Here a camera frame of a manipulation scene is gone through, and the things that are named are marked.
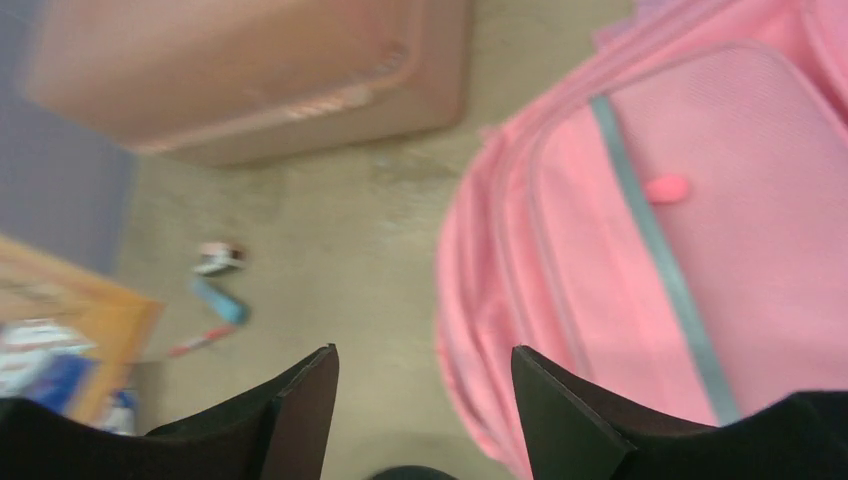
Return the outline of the translucent orange plastic box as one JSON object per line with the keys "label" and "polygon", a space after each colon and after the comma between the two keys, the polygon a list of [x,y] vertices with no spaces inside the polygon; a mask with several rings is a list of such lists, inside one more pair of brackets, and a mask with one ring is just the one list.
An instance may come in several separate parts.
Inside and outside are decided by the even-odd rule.
{"label": "translucent orange plastic box", "polygon": [[228,166],[460,115],[469,1],[50,1],[24,89],[142,155]]}

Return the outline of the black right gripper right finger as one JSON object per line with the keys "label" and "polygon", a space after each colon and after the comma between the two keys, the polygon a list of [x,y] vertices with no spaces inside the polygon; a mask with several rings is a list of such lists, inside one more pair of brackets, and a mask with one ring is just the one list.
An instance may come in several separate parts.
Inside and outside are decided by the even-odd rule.
{"label": "black right gripper right finger", "polygon": [[586,381],[528,346],[511,355],[535,479],[844,479],[847,394],[796,392],[723,427]]}

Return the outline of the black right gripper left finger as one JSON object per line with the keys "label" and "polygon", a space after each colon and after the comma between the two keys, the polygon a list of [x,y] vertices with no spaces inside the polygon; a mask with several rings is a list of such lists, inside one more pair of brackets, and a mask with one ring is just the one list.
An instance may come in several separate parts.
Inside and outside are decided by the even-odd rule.
{"label": "black right gripper left finger", "polygon": [[1,402],[4,479],[318,479],[339,355],[322,346],[248,391],[143,436],[108,433],[30,400]]}

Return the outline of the blue highlighter marker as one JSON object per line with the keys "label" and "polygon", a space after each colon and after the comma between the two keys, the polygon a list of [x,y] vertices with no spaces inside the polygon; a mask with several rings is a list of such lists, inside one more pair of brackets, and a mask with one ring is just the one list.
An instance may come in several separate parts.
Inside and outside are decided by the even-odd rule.
{"label": "blue highlighter marker", "polygon": [[193,293],[223,321],[242,325],[249,318],[249,308],[241,300],[213,286],[201,277],[192,280]]}

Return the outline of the pink student backpack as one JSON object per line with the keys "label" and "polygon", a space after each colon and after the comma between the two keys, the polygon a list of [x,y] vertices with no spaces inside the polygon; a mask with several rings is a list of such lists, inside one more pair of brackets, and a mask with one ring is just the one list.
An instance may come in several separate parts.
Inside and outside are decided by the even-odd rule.
{"label": "pink student backpack", "polygon": [[436,255],[469,435],[535,479],[528,346],[723,427],[847,394],[847,5],[664,1],[487,138]]}

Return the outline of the blue orange picture book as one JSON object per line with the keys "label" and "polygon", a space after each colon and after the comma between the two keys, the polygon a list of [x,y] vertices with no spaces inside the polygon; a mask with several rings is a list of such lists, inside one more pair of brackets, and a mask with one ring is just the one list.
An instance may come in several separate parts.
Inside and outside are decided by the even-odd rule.
{"label": "blue orange picture book", "polygon": [[158,301],[3,237],[2,398],[135,434],[130,376],[162,310]]}

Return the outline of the red pen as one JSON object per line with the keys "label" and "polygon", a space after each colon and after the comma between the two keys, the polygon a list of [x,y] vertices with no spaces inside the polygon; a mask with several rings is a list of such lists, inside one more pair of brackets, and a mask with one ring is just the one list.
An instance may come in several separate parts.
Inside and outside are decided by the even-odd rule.
{"label": "red pen", "polygon": [[186,339],[172,347],[168,352],[168,357],[177,358],[183,356],[225,338],[237,330],[238,326],[232,324],[224,324],[222,326],[206,330],[202,334]]}

